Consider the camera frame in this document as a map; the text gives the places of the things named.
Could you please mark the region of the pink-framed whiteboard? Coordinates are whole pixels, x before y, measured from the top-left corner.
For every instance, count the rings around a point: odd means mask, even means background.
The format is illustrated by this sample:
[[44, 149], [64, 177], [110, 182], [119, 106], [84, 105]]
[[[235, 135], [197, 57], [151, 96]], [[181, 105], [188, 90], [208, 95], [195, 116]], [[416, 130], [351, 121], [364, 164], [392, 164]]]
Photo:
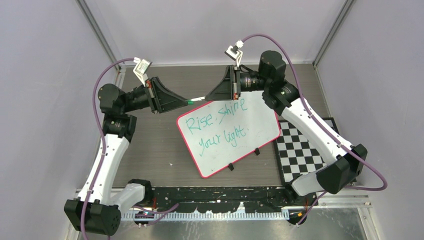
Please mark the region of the pink-framed whiteboard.
[[278, 115], [265, 104], [262, 91], [243, 92], [238, 100], [207, 102], [180, 115], [176, 125], [204, 179], [281, 134]]

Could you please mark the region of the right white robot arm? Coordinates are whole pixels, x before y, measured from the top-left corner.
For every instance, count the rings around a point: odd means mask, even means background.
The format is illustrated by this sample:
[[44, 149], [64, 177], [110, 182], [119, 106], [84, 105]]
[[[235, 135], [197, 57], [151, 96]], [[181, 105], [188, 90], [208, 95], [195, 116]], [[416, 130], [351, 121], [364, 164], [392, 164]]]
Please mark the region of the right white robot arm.
[[264, 103], [300, 130], [326, 164], [285, 184], [288, 203], [299, 205], [312, 192], [336, 194], [356, 179], [364, 166], [356, 157], [365, 159], [367, 149], [338, 136], [301, 98], [299, 90], [286, 80], [287, 64], [279, 52], [264, 51], [257, 71], [240, 64], [241, 50], [228, 49], [225, 54], [235, 64], [226, 67], [222, 81], [206, 95], [206, 101], [237, 100], [242, 92], [261, 91]]

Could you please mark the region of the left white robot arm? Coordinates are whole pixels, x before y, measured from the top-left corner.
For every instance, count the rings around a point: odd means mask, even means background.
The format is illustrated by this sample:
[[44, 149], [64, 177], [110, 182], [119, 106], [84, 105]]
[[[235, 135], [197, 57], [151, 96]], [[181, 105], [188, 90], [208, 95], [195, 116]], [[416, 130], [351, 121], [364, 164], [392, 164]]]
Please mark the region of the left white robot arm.
[[189, 104], [189, 101], [167, 89], [158, 77], [124, 92], [108, 83], [95, 90], [94, 100], [104, 114], [97, 121], [100, 146], [85, 185], [74, 199], [68, 199], [64, 212], [75, 230], [81, 233], [114, 235], [121, 217], [133, 206], [148, 207], [154, 200], [151, 182], [131, 179], [123, 190], [111, 195], [120, 162], [134, 136], [137, 117], [131, 111], [150, 109], [166, 113]]

